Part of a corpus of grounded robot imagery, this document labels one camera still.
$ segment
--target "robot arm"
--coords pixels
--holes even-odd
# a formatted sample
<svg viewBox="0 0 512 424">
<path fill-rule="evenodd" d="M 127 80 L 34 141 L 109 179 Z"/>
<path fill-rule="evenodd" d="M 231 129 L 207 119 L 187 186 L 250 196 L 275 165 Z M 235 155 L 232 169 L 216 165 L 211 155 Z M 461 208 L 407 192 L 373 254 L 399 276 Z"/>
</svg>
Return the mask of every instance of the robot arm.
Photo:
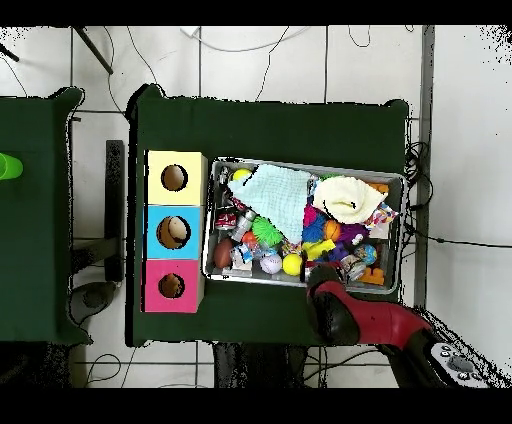
<svg viewBox="0 0 512 424">
<path fill-rule="evenodd" d="M 312 273 L 310 321 L 327 344 L 375 344 L 400 387 L 487 387 L 474 365 L 413 310 L 350 296 L 333 269 Z"/>
</svg>

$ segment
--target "yellow box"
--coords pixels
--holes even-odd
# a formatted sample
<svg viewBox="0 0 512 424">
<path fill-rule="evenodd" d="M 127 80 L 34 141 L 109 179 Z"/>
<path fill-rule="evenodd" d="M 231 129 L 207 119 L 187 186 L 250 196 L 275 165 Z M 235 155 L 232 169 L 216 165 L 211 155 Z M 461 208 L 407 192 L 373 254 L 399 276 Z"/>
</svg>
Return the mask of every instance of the yellow box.
<svg viewBox="0 0 512 424">
<path fill-rule="evenodd" d="M 148 151 L 150 205 L 202 206 L 207 187 L 208 160 L 200 152 Z"/>
</svg>

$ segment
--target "green cup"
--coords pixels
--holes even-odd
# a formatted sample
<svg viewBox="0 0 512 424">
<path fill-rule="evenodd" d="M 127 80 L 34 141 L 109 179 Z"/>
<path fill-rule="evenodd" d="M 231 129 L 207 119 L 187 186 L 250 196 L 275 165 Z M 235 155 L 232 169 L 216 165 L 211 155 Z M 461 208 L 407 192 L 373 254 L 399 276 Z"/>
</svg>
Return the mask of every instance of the green cup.
<svg viewBox="0 0 512 424">
<path fill-rule="evenodd" d="M 0 180 L 18 178 L 23 172 L 23 164 L 19 159 L 0 153 Z"/>
</svg>

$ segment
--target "yellow ball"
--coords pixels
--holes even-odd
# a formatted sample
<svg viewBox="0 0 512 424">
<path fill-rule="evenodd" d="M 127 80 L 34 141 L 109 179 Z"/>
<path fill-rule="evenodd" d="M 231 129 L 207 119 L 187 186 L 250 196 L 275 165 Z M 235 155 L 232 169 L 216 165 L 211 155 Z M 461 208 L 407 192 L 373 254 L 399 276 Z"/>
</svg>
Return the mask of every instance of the yellow ball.
<svg viewBox="0 0 512 424">
<path fill-rule="evenodd" d="M 233 181 L 239 180 L 240 178 L 245 177 L 246 175 L 249 175 L 250 173 L 251 173 L 251 171 L 249 171 L 248 169 L 245 169 L 245 168 L 239 169 L 239 170 L 235 171 L 235 173 L 233 174 Z"/>
<path fill-rule="evenodd" d="M 301 265 L 302 258 L 297 253 L 290 253 L 283 259 L 283 271 L 288 275 L 299 275 Z"/>
</svg>

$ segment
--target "light blue towel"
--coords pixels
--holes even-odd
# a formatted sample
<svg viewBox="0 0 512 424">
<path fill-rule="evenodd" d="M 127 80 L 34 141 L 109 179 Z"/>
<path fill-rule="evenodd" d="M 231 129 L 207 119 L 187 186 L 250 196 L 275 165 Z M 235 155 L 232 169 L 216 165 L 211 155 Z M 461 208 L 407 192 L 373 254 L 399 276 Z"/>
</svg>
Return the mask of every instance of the light blue towel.
<svg viewBox="0 0 512 424">
<path fill-rule="evenodd" d="M 252 175 L 229 182 L 228 187 L 237 199 L 268 218 L 290 243 L 296 244 L 302 240 L 310 176 L 308 172 L 263 164 Z"/>
</svg>

